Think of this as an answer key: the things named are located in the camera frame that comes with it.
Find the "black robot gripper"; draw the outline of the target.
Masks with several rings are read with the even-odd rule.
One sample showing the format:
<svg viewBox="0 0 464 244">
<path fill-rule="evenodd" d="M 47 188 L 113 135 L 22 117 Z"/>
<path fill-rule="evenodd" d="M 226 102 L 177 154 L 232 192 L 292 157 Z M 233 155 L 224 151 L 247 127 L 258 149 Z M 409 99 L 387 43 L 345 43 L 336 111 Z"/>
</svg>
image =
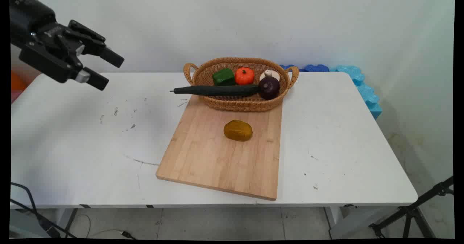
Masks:
<svg viewBox="0 0 464 244">
<path fill-rule="evenodd" d="M 9 14 L 19 59 L 59 83 L 73 79 L 102 91 L 109 79 L 84 67 L 78 56 L 98 56 L 117 68 L 124 62 L 102 35 L 75 20 L 58 23 L 55 12 L 38 0 L 9 0 Z"/>
</svg>

